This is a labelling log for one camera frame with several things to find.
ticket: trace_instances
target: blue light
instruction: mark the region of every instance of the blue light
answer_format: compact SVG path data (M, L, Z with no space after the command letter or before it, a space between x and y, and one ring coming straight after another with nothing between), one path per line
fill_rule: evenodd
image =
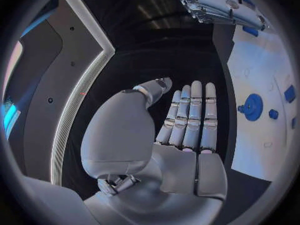
M6 130L10 121L12 120L13 116L15 115L15 113L17 112L17 108L15 105L11 105L9 110L7 111L7 113L4 116L4 129Z

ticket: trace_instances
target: robotic hand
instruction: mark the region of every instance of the robotic hand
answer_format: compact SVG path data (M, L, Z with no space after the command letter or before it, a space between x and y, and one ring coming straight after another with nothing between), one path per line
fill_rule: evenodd
M200 23L243 25L256 30L268 27L266 19L253 8L239 0L180 0Z
M205 86L201 142L200 81L174 93L164 125L154 142L154 122L147 108L171 86L169 78L162 78L123 90L107 100L93 116L82 140L81 162L85 171L98 180L102 193L117 195L155 173L163 193L194 194L196 191L199 197L225 199L226 174L219 155L214 153L217 142L215 86L212 83Z

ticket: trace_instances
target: blue component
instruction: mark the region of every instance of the blue component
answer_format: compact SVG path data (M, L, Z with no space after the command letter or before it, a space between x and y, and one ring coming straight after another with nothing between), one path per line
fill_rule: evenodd
M294 117L294 118L291 120L291 128L292 128L292 129L295 129L296 123L297 123L297 119L296 119L296 117Z
M271 109L271 110L269 111L269 117L270 117L271 119L274 119L274 120L278 119L278 115L279 115L278 111L276 111L276 110L274 110L274 109Z
M296 98L295 88L291 85L285 92L284 92L285 100L291 103Z
M255 8L255 5L253 2L251 2L251 0L243 0L243 1L250 4L253 8Z
M7 111L7 113L4 116L4 129L6 130L9 123L11 122L13 116L15 115L15 113L17 112L17 108L15 105L11 105L9 110Z
M242 30L246 33L249 33L255 37L258 37L259 36L259 31L257 31L256 29L254 28L251 28L251 27L248 27L248 26L242 26Z
M238 106L237 110L245 114L249 121L256 121L263 112L263 100L258 94L252 93L246 99L244 105Z

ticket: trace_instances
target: blue gear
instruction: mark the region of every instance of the blue gear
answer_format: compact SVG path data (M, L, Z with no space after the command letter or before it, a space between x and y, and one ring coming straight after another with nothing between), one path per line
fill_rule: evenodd
M237 110L245 114L249 121L256 121L263 112L263 100L258 94L252 93L246 99L244 105L238 106Z

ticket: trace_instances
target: led light strip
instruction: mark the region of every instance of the led light strip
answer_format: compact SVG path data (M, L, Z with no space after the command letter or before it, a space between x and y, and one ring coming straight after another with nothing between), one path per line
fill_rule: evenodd
M77 111L95 79L115 54L115 49L104 31L81 0L66 0L78 18L82 21L103 51L94 59L83 73L71 92L60 116L53 144L50 161L50 180L54 185L62 185L62 168L67 140Z

